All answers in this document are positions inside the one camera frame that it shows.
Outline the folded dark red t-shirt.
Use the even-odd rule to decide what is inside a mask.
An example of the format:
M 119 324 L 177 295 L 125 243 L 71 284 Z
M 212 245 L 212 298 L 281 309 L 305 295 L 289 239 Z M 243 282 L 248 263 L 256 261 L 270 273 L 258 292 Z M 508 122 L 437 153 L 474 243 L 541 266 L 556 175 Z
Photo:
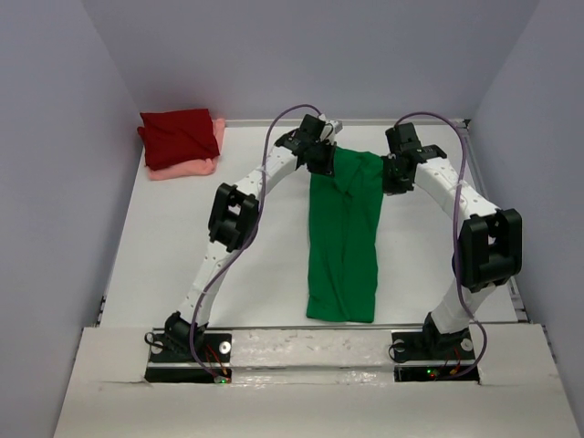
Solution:
M 140 117 L 137 132 L 150 170 L 220 155 L 209 109 L 141 112 Z

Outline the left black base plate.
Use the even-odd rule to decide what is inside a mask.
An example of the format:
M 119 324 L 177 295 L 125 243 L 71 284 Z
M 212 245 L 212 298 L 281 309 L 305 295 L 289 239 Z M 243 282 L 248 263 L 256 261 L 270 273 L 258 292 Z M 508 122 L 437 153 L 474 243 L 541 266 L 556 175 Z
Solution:
M 158 331 L 144 335 L 149 356 L 144 379 L 149 383 L 228 384 L 232 380 L 231 333 L 211 331 L 197 350 L 196 361 L 189 349 L 175 351 Z

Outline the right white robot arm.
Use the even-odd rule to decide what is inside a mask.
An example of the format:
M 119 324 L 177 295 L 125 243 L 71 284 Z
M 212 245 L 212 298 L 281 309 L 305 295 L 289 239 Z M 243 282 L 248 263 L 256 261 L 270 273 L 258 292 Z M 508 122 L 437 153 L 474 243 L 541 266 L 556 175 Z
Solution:
M 396 124 L 385 136 L 390 152 L 382 159 L 384 193 L 420 188 L 453 221 L 453 284 L 426 316 L 422 330 L 398 344 L 400 356 L 423 352 L 440 358 L 463 341 L 486 298 L 521 270 L 522 217 L 480 195 L 440 147 L 421 144 L 413 124 Z

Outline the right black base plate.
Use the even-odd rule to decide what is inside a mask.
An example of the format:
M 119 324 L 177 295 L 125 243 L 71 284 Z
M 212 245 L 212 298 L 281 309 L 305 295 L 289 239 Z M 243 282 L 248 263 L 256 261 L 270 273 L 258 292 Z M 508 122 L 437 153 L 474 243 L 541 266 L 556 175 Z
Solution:
M 465 374 L 475 363 L 468 328 L 437 347 L 426 346 L 421 331 L 393 332 L 388 354 L 395 364 L 396 382 L 480 381 L 477 368 Z

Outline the green t-shirt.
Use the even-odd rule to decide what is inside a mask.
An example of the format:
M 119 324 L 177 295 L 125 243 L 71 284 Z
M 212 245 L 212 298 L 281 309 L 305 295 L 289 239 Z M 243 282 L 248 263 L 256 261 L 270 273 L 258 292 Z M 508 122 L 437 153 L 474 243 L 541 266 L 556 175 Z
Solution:
M 334 174 L 311 176 L 308 318 L 342 323 L 374 320 L 382 170 L 382 159 L 376 154 L 337 149 Z

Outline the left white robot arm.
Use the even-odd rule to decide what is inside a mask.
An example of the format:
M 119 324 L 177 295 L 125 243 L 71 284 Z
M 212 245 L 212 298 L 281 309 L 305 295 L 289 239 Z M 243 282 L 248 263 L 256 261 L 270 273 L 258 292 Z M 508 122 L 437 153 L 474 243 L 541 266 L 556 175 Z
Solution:
M 200 354 L 215 298 L 231 265 L 255 239 L 267 195 L 302 166 L 331 176 L 341 130 L 339 120 L 307 114 L 298 128 L 283 134 L 273 146 L 265 143 L 256 169 L 235 184 L 218 187 L 203 262 L 186 298 L 164 323 L 163 346 L 178 358 L 192 360 Z

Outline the white front cover board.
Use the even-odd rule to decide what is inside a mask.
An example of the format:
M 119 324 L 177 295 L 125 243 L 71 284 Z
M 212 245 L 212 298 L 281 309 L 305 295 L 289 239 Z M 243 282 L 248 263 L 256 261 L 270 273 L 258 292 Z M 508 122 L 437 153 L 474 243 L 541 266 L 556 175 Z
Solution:
M 149 383 L 138 328 L 83 332 L 59 437 L 575 437 L 536 325 L 496 325 L 481 380 L 286 371 L 229 384 Z

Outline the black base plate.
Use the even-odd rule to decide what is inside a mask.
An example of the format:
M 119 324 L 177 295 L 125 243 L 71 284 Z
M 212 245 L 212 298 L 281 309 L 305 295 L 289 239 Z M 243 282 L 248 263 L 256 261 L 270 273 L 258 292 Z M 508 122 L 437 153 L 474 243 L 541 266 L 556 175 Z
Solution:
M 388 354 L 395 364 L 396 382 L 480 381 L 477 368 L 465 374 L 475 363 L 468 328 L 437 347 L 426 346 L 421 331 L 393 332 Z
M 228 384 L 232 380 L 231 333 L 211 331 L 197 350 L 196 361 L 189 349 L 175 351 L 158 331 L 144 335 L 149 356 L 144 379 L 149 383 Z

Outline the folded pink t-shirt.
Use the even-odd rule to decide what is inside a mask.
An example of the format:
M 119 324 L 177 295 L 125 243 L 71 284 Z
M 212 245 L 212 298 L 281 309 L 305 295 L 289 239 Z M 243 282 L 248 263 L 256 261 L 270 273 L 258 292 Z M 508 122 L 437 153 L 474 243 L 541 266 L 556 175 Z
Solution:
M 225 128 L 225 119 L 213 120 L 214 137 L 220 153 L 223 149 Z M 147 175 L 151 181 L 166 181 L 191 176 L 208 176 L 216 171 L 220 153 L 212 159 L 190 160 L 158 171 L 148 169 Z

